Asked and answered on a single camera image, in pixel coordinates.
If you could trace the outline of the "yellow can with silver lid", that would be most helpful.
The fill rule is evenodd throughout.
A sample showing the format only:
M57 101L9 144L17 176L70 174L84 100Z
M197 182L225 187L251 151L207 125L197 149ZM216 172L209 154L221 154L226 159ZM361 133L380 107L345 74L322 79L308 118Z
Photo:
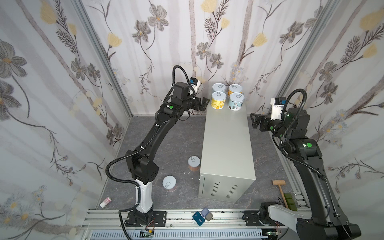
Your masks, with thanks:
M223 92L213 92L211 99L211 107L216 110L221 110L226 102L227 95Z

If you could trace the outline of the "light blue labelled can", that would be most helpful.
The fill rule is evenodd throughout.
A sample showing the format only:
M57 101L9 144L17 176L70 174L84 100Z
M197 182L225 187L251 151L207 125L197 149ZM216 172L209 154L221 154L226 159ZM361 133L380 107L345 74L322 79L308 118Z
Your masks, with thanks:
M227 86L222 83L215 83L212 85L212 93L214 92L222 92L225 93L227 89Z

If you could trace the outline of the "brown labelled can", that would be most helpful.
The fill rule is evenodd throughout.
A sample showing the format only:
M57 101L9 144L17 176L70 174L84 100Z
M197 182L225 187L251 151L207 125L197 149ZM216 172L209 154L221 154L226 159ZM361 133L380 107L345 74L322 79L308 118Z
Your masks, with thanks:
M190 171L196 172L200 169L201 160L197 156L191 156L188 159L188 165L189 165Z

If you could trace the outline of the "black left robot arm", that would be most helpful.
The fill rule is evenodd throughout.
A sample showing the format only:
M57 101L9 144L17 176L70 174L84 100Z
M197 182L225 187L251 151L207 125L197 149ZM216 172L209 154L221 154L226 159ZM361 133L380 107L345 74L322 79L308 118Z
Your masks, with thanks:
M140 203L135 210L142 214L147 214L153 209L152 182L159 172L154 159L165 136L184 112L205 111L207 108L209 100L196 96L201 84L196 78L191 78L187 83L175 83L155 113L155 123L147 136L134 151L127 151L129 157L126 162L129 171L139 184L137 197L140 197Z

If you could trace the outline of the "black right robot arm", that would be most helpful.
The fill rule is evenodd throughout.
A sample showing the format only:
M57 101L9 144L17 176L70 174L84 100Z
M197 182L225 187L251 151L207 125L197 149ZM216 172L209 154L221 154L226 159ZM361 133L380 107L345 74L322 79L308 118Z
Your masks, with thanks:
M270 219L295 231L301 240L353 240L362 232L352 224L340 207L326 175L319 145L306 137L310 115L305 110L290 108L283 120L271 115L251 114L253 128L270 131L279 138L279 149L294 163L307 193L310 217L300 217L289 209L276 215L269 206Z

